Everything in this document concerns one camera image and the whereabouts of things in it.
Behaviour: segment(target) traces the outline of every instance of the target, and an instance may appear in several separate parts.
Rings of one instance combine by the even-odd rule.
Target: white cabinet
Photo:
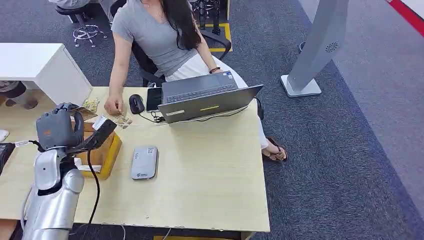
[[[61,43],[0,43],[0,81],[22,81],[54,103],[81,106],[92,86]]]

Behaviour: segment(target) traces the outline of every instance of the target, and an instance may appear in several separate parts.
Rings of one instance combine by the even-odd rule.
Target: white pants
[[[232,76],[234,77],[235,82],[239,88],[247,88],[246,82],[243,78],[234,71],[231,67],[227,66],[221,60],[216,57],[213,57],[216,65],[218,65],[222,71],[231,71]],[[202,57],[199,54],[196,54],[192,58],[190,58],[184,65],[182,65],[176,72],[174,72],[171,76],[166,77],[166,81],[176,81],[180,79],[188,79],[194,78],[198,76],[208,75],[209,68],[206,63],[203,61]],[[259,138],[260,138],[260,146],[262,149],[268,147],[268,141],[265,138],[264,130],[262,129],[262,123],[259,119],[258,128],[259,128]]]

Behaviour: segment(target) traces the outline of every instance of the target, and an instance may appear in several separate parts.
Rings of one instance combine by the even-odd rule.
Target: robotic arm
[[[23,240],[68,239],[84,186],[84,177],[74,163],[75,154],[99,148],[117,126],[106,120],[83,141],[84,120],[79,112],[73,116],[72,129],[70,111],[77,107],[62,103],[36,121],[40,154],[35,159]]]

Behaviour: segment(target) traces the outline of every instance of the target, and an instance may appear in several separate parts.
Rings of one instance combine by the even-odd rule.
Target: black mouse
[[[145,110],[143,98],[138,94],[133,94],[129,97],[129,108],[132,114],[140,114]]]

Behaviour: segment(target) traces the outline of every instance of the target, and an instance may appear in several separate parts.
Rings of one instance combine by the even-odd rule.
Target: gray carpet
[[[346,28],[334,63],[424,218],[424,38],[385,0],[351,0]]]
[[[264,162],[271,232],[254,239],[424,239],[416,207],[334,63],[316,77],[320,96],[289,99],[280,85],[280,75],[293,66],[297,44],[310,26],[299,3],[231,1],[234,52],[224,61],[248,84],[265,84],[259,94],[265,133],[289,151],[287,163]],[[50,4],[30,0],[6,0],[0,22],[7,26],[0,29],[0,42],[63,42],[93,85],[108,84],[111,38],[99,39],[97,48],[74,48],[68,19]],[[133,62],[129,86],[141,85],[138,74]],[[165,230],[127,229],[128,240],[150,239]],[[86,239],[122,239],[121,231],[94,226]]]

